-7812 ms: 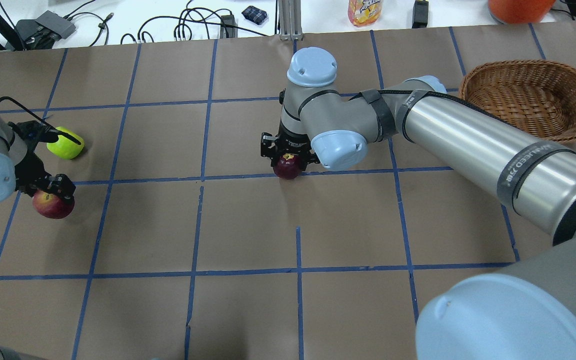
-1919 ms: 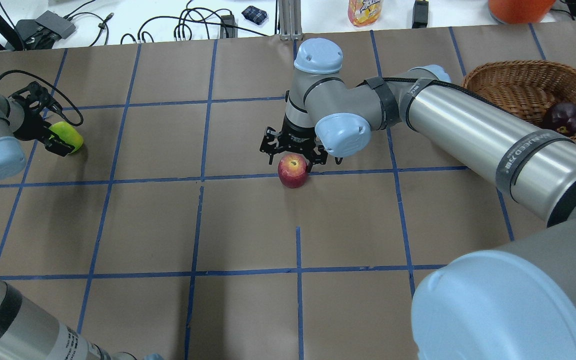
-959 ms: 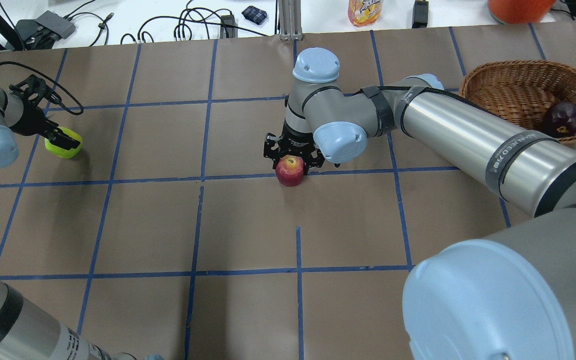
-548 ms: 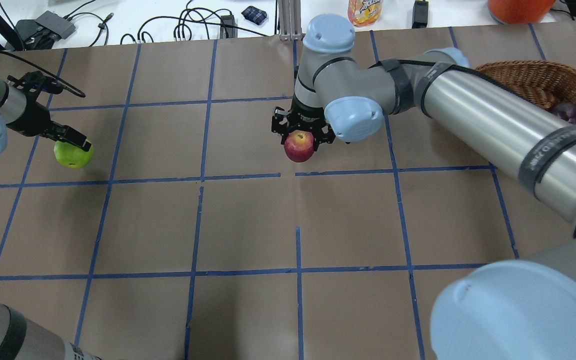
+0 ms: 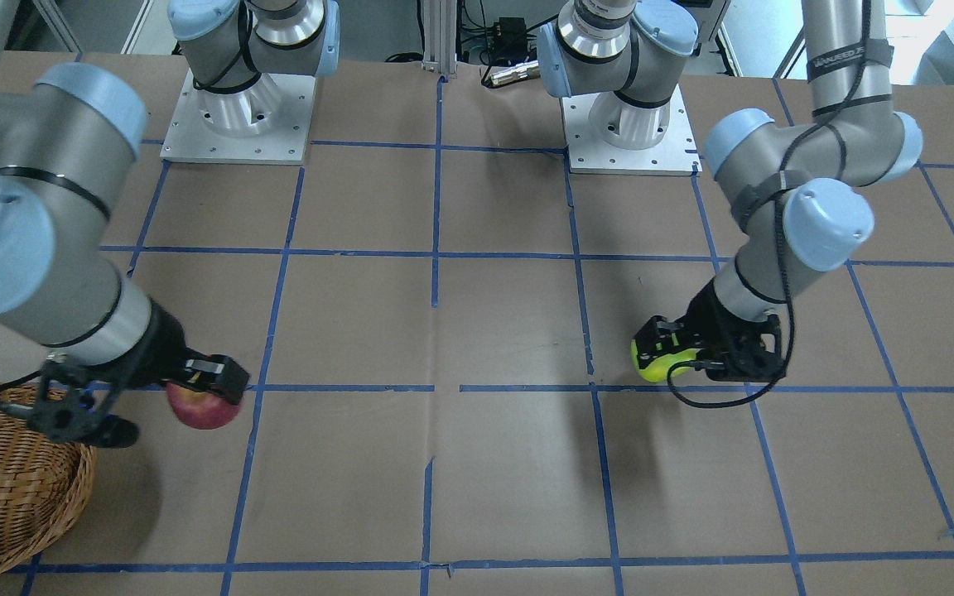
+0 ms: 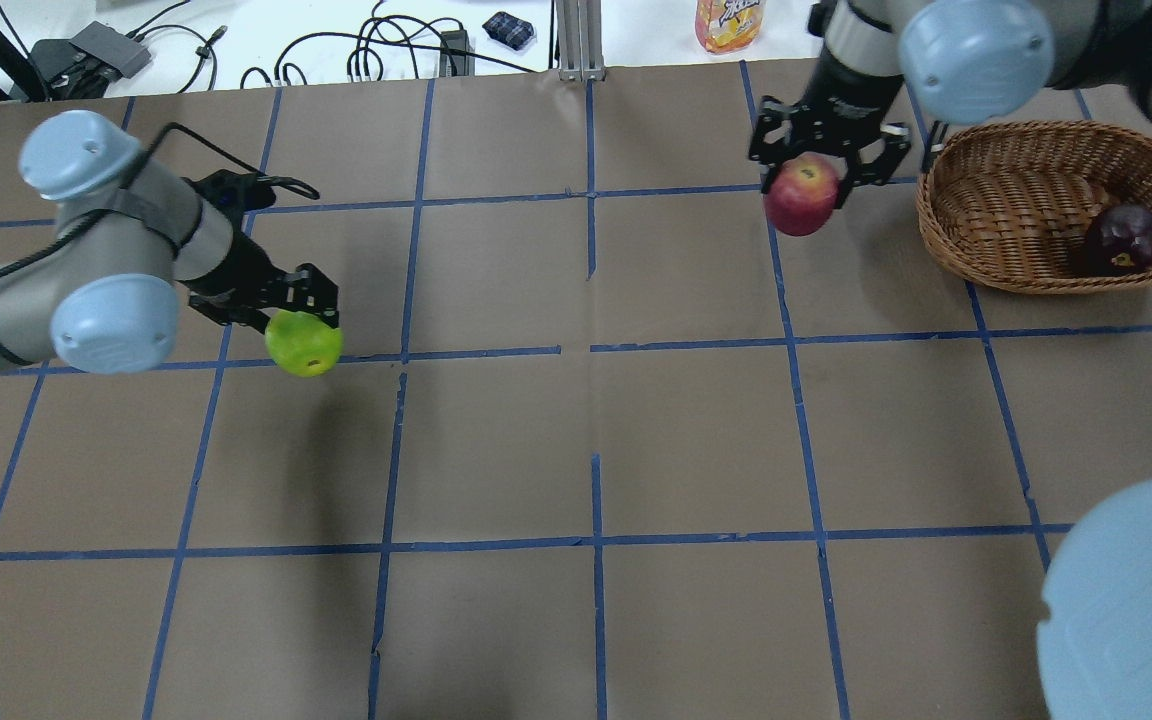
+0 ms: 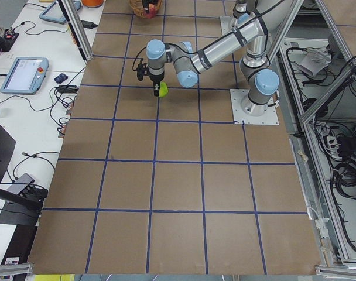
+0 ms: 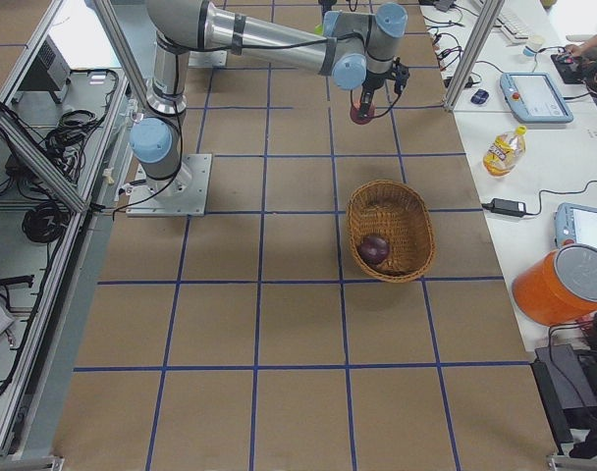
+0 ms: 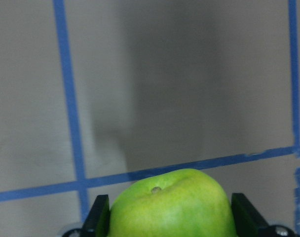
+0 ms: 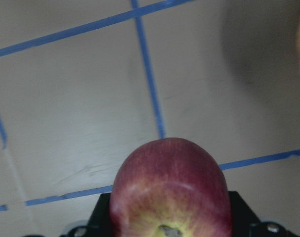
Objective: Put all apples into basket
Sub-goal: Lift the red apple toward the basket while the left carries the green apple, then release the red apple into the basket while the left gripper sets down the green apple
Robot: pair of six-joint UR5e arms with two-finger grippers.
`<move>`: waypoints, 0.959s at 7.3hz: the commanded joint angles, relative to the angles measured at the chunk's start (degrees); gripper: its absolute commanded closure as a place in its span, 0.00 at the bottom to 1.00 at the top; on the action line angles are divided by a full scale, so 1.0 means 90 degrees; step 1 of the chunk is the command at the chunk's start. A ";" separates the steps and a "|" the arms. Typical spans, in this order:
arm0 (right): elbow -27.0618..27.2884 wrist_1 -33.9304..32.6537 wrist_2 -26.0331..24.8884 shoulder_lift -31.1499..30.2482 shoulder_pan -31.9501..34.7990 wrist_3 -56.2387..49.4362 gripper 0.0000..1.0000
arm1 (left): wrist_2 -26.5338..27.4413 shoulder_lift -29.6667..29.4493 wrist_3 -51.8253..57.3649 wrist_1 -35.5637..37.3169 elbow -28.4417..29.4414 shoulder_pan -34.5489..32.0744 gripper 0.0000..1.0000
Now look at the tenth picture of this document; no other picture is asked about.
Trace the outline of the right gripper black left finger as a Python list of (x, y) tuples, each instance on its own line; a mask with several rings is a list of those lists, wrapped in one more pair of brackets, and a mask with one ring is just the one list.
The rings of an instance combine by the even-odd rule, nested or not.
[(87, 223), (88, 237), (113, 237), (110, 220), (110, 193), (101, 194)]

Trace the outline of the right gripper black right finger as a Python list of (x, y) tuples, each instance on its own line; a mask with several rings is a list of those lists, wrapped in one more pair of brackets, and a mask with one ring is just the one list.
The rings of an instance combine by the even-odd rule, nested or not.
[(229, 191), (232, 212), (232, 236), (249, 237), (252, 225), (261, 221), (237, 191)]

